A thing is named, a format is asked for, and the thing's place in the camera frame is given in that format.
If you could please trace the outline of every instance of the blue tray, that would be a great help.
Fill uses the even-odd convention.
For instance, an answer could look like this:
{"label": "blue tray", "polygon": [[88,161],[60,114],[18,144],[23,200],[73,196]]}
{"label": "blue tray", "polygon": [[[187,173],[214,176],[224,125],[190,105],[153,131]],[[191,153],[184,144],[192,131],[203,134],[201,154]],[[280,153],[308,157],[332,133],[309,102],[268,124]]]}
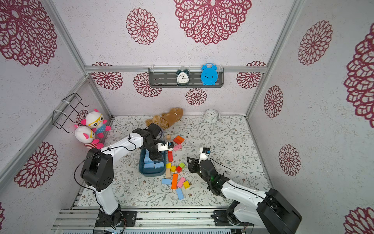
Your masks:
{"label": "blue tray", "polygon": [[166,151],[160,152],[163,158],[164,166],[160,168],[144,168],[144,158],[145,158],[145,149],[140,151],[140,161],[139,161],[139,172],[147,177],[152,176],[161,176],[165,173],[166,169]]}

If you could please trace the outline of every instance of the plush toy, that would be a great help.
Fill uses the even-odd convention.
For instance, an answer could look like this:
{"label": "plush toy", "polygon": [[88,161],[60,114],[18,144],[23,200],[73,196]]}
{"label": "plush toy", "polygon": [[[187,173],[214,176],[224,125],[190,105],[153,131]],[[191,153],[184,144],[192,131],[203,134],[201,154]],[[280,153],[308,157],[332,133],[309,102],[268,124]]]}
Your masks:
{"label": "plush toy", "polygon": [[105,131],[109,131],[112,129],[110,126],[106,126],[107,120],[104,119],[101,113],[97,109],[94,110],[95,112],[90,112],[87,114],[85,119],[80,121],[81,124],[86,125],[87,127],[91,128],[94,133],[99,138],[104,137]]}
{"label": "plush toy", "polygon": [[172,108],[169,113],[163,113],[161,116],[155,115],[153,119],[147,119],[145,125],[148,127],[151,123],[154,123],[165,130],[175,124],[175,122],[179,121],[182,116],[182,108]]}
{"label": "plush toy", "polygon": [[99,139],[95,139],[95,133],[86,126],[77,126],[74,125],[77,129],[75,129],[75,137],[78,141],[85,144],[85,146],[89,149],[96,148],[101,149],[104,145],[99,143]]}

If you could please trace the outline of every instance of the black wire rack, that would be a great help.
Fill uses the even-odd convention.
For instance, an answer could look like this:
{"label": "black wire rack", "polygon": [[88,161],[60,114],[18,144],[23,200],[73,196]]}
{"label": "black wire rack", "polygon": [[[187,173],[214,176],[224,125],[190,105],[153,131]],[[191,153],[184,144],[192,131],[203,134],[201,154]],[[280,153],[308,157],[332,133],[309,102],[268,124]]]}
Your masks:
{"label": "black wire rack", "polygon": [[[71,101],[67,101],[67,99],[68,99],[69,97],[71,97],[72,95],[74,95],[73,99],[72,99]],[[78,101],[78,103],[77,103],[75,106],[72,106],[70,103],[73,102],[75,99]],[[71,112],[70,112],[69,115],[66,115],[66,113],[65,113],[64,111],[54,110],[54,111],[53,111],[53,114],[52,114],[52,124],[53,124],[55,127],[57,127],[58,129],[64,129],[65,132],[67,132],[67,133],[71,133],[71,132],[68,132],[68,131],[64,128],[64,124],[66,123],[67,120],[70,120],[73,124],[76,123],[75,121],[71,120],[70,116],[71,116],[71,114],[72,114],[74,111],[77,113],[77,115],[79,114],[79,112],[76,110],[79,104],[81,104],[81,105],[83,106],[83,108],[86,108],[86,107],[88,107],[89,105],[88,105],[88,106],[83,105],[83,103],[82,103],[82,98],[79,96],[79,94],[77,94],[77,93],[75,93],[75,92],[72,93],[72,94],[70,94],[69,96],[65,97],[65,98],[62,99],[61,101],[64,101],[64,102],[66,102],[66,103],[68,104],[68,106],[71,106],[72,110],[71,110]],[[64,121],[63,124],[59,124],[59,123],[57,122],[58,117],[55,119],[55,114],[56,114],[56,112],[58,112],[59,114],[61,113],[61,114],[63,114],[63,115],[66,116],[66,119],[65,119],[65,121]]]}

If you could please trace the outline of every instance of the brown plush toy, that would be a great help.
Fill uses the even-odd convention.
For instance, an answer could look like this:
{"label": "brown plush toy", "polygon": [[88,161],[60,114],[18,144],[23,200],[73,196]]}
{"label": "brown plush toy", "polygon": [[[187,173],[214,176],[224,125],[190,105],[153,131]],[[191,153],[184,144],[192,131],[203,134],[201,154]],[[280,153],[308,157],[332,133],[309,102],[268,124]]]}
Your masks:
{"label": "brown plush toy", "polygon": [[155,115],[153,119],[147,119],[145,125],[148,127],[151,123],[154,123],[165,130],[175,124],[175,122],[179,121],[182,116],[182,108],[172,108],[169,113],[162,113],[161,116]]}

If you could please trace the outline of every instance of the blue alarm clock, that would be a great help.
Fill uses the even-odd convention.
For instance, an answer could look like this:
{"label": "blue alarm clock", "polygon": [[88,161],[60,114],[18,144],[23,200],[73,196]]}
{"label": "blue alarm clock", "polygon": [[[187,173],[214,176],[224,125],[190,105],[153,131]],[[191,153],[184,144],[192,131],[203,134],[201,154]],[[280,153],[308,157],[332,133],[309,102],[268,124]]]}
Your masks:
{"label": "blue alarm clock", "polygon": [[212,63],[205,64],[201,70],[201,82],[203,85],[215,85],[218,80],[217,66]]}

